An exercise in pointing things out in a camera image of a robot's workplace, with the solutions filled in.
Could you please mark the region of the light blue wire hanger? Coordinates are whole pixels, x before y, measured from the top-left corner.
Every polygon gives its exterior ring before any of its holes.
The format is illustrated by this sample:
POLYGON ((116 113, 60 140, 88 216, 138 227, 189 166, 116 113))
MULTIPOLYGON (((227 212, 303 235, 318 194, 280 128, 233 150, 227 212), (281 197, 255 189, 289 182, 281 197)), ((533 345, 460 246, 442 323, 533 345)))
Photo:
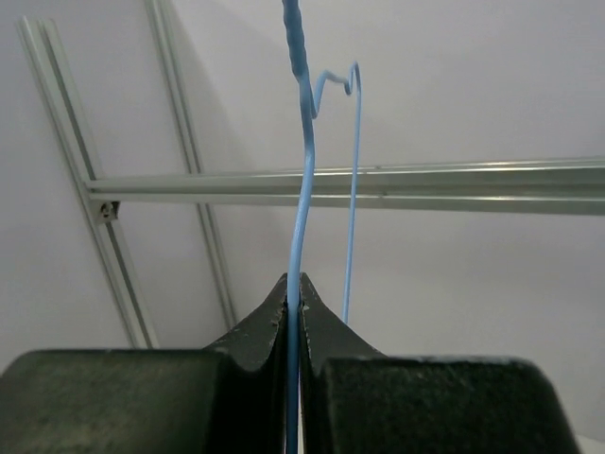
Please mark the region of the light blue wire hanger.
POLYGON ((346 323, 349 321, 352 281, 363 90, 360 67, 356 61, 352 63, 349 73, 346 76, 339 76, 329 70, 325 70, 318 76, 316 83, 312 84, 306 55, 302 13, 297 1, 283 2, 283 19, 291 69, 299 87, 304 151, 302 184, 294 222, 286 277, 287 346, 285 451, 287 453, 296 453, 299 446, 298 414, 300 354, 298 326, 300 306, 300 274, 304 235, 310 209, 313 180, 315 175, 316 144, 313 122, 319 115, 324 86, 328 81, 341 85, 346 95, 355 95, 354 148, 347 236, 347 260, 341 309, 341 319, 346 323))

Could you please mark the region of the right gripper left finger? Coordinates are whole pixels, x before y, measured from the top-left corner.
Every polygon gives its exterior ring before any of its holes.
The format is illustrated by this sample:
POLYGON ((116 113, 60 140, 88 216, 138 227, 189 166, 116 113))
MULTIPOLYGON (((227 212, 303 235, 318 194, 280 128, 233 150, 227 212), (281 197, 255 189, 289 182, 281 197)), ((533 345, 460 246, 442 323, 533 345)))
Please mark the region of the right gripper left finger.
POLYGON ((37 350, 1 375, 5 453, 280 453, 285 279, 191 349, 37 350))

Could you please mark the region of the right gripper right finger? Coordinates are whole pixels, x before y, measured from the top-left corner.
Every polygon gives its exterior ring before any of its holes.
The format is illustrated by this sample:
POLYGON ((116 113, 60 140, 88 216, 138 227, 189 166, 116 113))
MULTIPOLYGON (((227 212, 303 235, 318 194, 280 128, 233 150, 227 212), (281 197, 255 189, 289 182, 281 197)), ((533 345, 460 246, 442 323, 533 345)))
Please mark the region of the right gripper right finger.
POLYGON ((553 385, 522 358, 385 355, 301 279, 309 453, 576 453, 553 385))

